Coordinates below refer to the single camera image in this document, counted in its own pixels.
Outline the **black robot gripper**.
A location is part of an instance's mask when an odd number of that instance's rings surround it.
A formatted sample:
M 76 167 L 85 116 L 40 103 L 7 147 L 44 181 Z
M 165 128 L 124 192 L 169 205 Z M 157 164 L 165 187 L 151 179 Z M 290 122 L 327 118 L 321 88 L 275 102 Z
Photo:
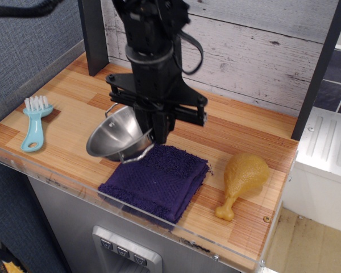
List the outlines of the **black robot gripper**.
M 110 74 L 106 82 L 111 85 L 112 101 L 140 107 L 135 117 L 143 134 L 153 128 L 155 142 L 165 144 L 176 119 L 200 126 L 206 123 L 207 98 L 184 82 L 180 48 L 158 55 L 126 48 L 126 56 L 132 73 Z

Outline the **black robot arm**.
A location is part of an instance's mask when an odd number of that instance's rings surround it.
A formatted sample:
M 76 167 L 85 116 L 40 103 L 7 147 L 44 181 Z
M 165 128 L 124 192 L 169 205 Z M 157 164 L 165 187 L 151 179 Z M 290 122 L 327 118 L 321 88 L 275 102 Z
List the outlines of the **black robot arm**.
M 203 126 L 207 98 L 189 87 L 182 75 L 181 42 L 185 40 L 203 54 L 202 46 L 183 32 L 190 23 L 184 1 L 114 1 L 124 24 L 126 56 L 132 72 L 106 77 L 113 102 L 130 106 L 142 132 L 150 131 L 158 144 L 167 141 L 176 120 Z

